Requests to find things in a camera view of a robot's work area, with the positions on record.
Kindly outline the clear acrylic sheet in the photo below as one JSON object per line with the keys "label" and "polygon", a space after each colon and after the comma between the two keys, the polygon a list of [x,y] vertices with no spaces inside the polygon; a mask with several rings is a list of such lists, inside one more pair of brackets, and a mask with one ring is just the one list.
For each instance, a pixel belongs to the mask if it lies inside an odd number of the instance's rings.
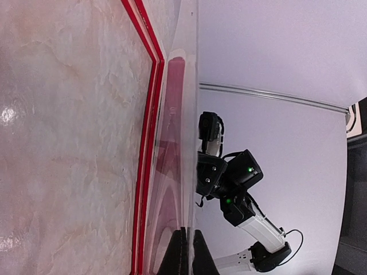
{"label": "clear acrylic sheet", "polygon": [[145,273],[157,274],[174,230],[186,228],[189,274],[197,161],[197,1],[165,1],[165,51],[147,237]]}

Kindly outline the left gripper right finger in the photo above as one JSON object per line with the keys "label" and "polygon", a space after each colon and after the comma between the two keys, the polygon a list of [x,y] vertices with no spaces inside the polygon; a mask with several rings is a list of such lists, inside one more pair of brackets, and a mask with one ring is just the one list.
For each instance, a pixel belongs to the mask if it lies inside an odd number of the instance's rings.
{"label": "left gripper right finger", "polygon": [[194,275],[219,275],[212,255],[200,230],[194,231],[194,260],[192,263]]}

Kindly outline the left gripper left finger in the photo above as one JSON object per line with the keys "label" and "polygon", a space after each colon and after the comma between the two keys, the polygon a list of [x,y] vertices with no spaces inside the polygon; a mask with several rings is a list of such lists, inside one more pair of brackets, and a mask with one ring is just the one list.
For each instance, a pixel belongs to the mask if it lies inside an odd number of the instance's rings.
{"label": "left gripper left finger", "polygon": [[173,231],[157,274],[189,274],[189,243],[185,227]]}

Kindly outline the wooden red photo frame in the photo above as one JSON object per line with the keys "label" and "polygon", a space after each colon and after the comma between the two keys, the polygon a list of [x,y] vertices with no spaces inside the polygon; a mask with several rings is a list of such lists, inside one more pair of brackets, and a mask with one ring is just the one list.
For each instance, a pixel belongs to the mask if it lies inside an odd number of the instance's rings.
{"label": "wooden red photo frame", "polygon": [[152,60],[134,202],[131,273],[145,273],[145,242],[150,212],[151,178],[165,78],[165,51],[162,45],[163,20],[169,15],[165,1],[124,1],[135,30]]}

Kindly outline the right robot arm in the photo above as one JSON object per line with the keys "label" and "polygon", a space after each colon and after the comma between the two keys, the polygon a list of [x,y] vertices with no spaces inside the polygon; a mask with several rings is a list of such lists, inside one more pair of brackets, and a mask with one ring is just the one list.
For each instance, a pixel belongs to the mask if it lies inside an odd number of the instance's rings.
{"label": "right robot arm", "polygon": [[270,272],[290,255],[291,248],[284,230],[264,215],[248,192],[262,180],[263,172],[249,150],[227,158],[198,153],[196,192],[207,200],[218,199],[225,220],[256,242],[242,252],[215,259],[214,264],[222,274]]}

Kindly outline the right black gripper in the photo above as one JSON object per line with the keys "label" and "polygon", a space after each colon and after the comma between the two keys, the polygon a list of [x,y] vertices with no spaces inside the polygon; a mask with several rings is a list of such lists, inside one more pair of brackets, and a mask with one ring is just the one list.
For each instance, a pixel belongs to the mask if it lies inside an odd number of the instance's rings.
{"label": "right black gripper", "polygon": [[207,200],[215,198],[227,166],[222,158],[198,152],[196,193]]}

